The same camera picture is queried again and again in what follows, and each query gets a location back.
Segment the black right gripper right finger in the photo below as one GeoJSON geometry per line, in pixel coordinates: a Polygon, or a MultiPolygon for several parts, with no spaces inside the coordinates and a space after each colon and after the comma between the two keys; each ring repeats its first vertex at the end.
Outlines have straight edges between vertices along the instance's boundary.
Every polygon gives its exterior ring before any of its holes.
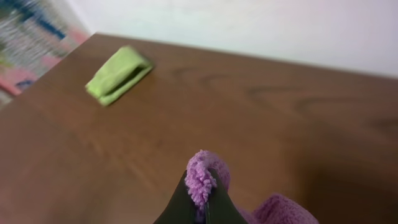
{"type": "Polygon", "coordinates": [[[205,205],[206,224],[247,224],[230,199],[217,171],[210,169],[211,176],[216,180],[208,201],[205,205]]]}

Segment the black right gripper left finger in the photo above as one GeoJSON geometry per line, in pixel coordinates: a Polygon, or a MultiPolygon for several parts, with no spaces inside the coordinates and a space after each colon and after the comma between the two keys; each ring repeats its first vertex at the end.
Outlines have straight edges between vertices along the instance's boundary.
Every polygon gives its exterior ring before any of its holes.
{"type": "Polygon", "coordinates": [[[154,224],[194,224],[196,208],[185,185],[187,171],[183,173],[166,208],[154,224]]]}

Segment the purple microfiber cloth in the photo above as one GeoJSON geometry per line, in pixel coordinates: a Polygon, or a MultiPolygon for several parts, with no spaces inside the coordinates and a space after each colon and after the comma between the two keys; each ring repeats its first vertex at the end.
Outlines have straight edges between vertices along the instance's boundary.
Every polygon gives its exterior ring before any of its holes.
{"type": "MultiPolygon", "coordinates": [[[[201,150],[187,164],[185,185],[197,208],[197,220],[205,219],[205,205],[211,191],[229,189],[231,176],[227,164],[214,152],[201,150]]],[[[248,223],[255,224],[318,224],[318,220],[293,200],[273,194],[252,213],[238,209],[248,223]]]]}

